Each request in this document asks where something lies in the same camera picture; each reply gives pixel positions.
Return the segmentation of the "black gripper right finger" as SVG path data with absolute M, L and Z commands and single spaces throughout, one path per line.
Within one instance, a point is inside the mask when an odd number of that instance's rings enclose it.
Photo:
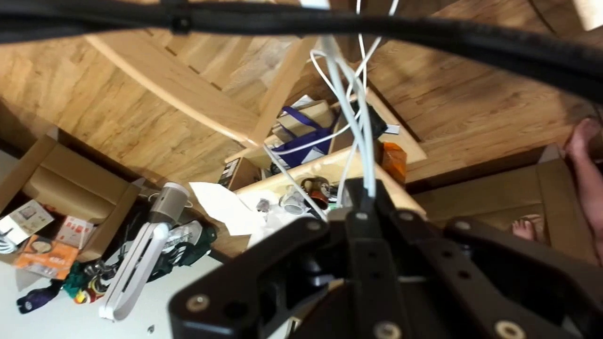
M 602 271 L 474 218 L 376 201 L 376 329 L 395 339 L 603 339 Z

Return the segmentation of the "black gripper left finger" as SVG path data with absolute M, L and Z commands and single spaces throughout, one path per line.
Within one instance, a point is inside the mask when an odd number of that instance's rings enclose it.
M 402 291 L 383 227 L 395 203 L 347 182 L 351 205 L 331 220 L 298 218 L 191 282 L 168 303 L 174 339 L 268 339 L 302 318 L 306 339 L 378 339 L 398 331 Z

